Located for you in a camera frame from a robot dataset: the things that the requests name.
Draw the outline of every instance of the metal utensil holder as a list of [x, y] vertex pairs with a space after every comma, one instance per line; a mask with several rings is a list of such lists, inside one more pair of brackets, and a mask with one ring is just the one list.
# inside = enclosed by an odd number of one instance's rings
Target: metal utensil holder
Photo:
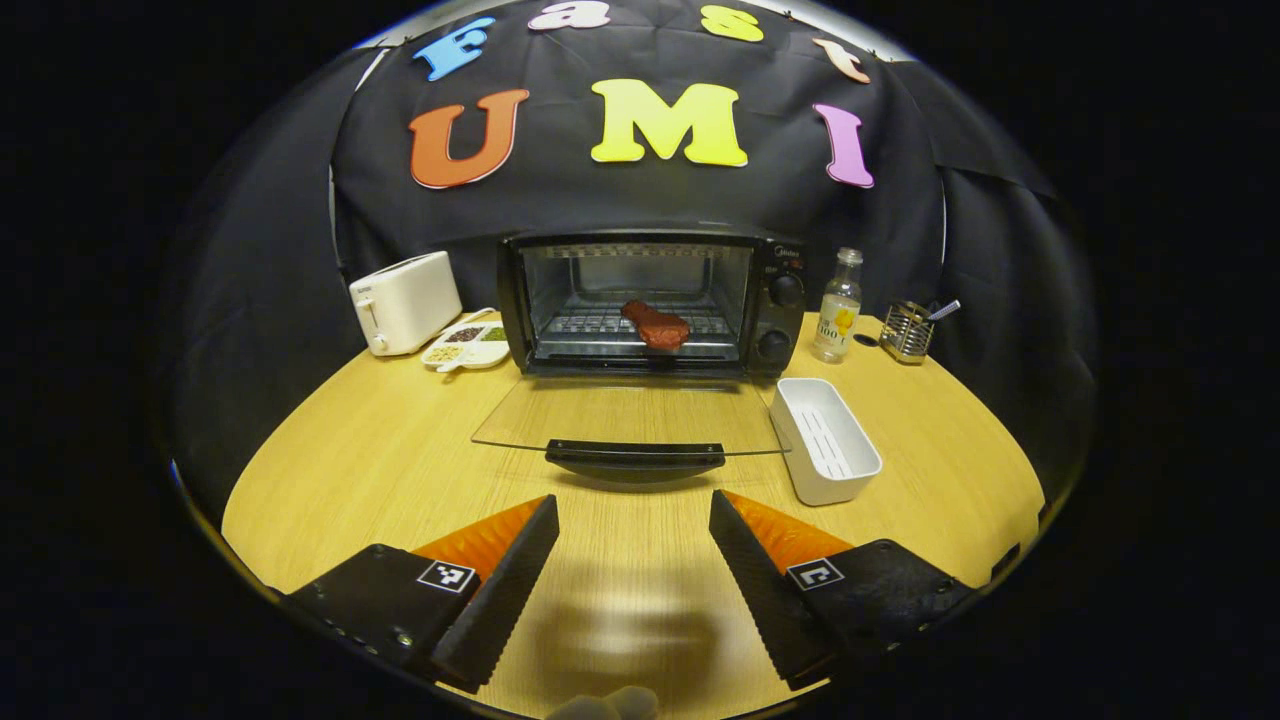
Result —
[[929, 311], [915, 302], [893, 302], [881, 328], [881, 347], [904, 365], [924, 363], [936, 324], [928, 316]]

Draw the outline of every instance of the white toaster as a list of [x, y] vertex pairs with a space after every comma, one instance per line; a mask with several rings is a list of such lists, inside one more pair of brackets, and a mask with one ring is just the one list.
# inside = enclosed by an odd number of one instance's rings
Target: white toaster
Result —
[[351, 283], [351, 301], [374, 355], [413, 352], [462, 313], [449, 254], [443, 250]]

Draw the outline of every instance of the oven knob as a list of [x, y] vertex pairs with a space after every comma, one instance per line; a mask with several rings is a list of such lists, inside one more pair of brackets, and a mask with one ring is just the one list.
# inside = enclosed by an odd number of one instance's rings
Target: oven knob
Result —
[[771, 363], [785, 363], [791, 357], [791, 338], [782, 331], [769, 331], [755, 342], [755, 350]]
[[804, 286], [795, 275], [778, 275], [769, 283], [769, 299], [783, 307], [799, 305], [804, 302]]

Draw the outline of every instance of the oven control panel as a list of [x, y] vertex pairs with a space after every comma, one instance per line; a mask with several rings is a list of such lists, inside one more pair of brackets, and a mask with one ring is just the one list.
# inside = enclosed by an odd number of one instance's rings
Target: oven control panel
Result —
[[753, 337], [745, 348], [748, 370], [777, 374], [791, 361], [804, 323], [805, 247], [773, 238], [760, 252], [759, 292]]

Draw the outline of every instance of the wooden table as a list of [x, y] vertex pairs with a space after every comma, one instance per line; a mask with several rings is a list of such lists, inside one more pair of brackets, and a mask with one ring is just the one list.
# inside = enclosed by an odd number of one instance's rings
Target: wooden table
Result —
[[[515, 363], [445, 375], [417, 355], [366, 351], [257, 451], [223, 534], [288, 593], [370, 543], [412, 550], [554, 493], [559, 541], [475, 700], [541, 717], [576, 694], [637, 684], [658, 693], [663, 717], [690, 719], [785, 701], [799, 693], [769, 664], [707, 529], [713, 489], [854, 544], [892, 538], [972, 587], [1014, 543], [1029, 546], [1044, 502], [1009, 432], [937, 363], [904, 366], [854, 345], [844, 364], [827, 365], [808, 351], [815, 323], [805, 316], [783, 377], [829, 380], [879, 450], [884, 469], [851, 502], [803, 505], [781, 455], [728, 457], [673, 489], [613, 492], [539, 452], [471, 442], [520, 380]], [[879, 322], [860, 318], [856, 331], [878, 336]], [[773, 383], [756, 388], [772, 402]]]

